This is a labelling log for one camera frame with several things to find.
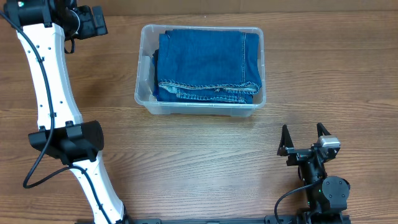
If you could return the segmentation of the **blue denim jeans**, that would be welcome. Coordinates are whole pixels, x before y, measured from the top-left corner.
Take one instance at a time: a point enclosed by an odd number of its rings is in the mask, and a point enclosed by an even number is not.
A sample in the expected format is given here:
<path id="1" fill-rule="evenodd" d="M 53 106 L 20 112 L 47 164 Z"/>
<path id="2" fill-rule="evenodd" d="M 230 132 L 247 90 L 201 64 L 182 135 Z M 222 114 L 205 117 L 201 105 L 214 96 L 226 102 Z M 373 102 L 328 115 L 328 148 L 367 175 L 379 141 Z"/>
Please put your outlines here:
<path id="1" fill-rule="evenodd" d="M 259 35 L 173 29 L 153 54 L 157 101 L 251 104 L 262 87 Z"/>

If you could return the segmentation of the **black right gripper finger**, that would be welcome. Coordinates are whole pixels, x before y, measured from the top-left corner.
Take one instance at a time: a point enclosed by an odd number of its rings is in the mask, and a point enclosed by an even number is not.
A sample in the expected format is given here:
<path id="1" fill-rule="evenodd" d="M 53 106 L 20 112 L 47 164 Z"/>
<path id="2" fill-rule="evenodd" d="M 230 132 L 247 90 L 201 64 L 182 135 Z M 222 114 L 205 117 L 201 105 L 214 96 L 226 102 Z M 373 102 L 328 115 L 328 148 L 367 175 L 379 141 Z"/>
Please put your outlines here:
<path id="1" fill-rule="evenodd" d="M 317 134 L 320 136 L 329 136 L 330 132 L 324 127 L 322 123 L 317 123 Z"/>
<path id="2" fill-rule="evenodd" d="M 277 150 L 278 156 L 288 156 L 294 150 L 294 144 L 290 136 L 287 125 L 283 125 L 280 144 Z"/>

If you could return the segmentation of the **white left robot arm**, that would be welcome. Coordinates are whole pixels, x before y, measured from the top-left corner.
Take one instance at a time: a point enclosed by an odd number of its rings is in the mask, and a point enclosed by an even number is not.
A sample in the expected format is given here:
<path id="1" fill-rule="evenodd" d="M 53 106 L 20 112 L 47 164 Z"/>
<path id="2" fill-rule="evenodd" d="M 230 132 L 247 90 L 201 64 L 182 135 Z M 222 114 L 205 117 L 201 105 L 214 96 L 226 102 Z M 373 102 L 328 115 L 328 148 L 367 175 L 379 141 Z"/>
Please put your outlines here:
<path id="1" fill-rule="evenodd" d="M 29 134 L 30 145 L 74 174 L 95 223 L 131 223 L 104 166 L 101 125 L 83 120 L 65 60 L 65 42 L 107 34 L 102 8 L 75 1 L 7 0 L 1 15 L 17 32 L 34 83 L 38 130 Z"/>

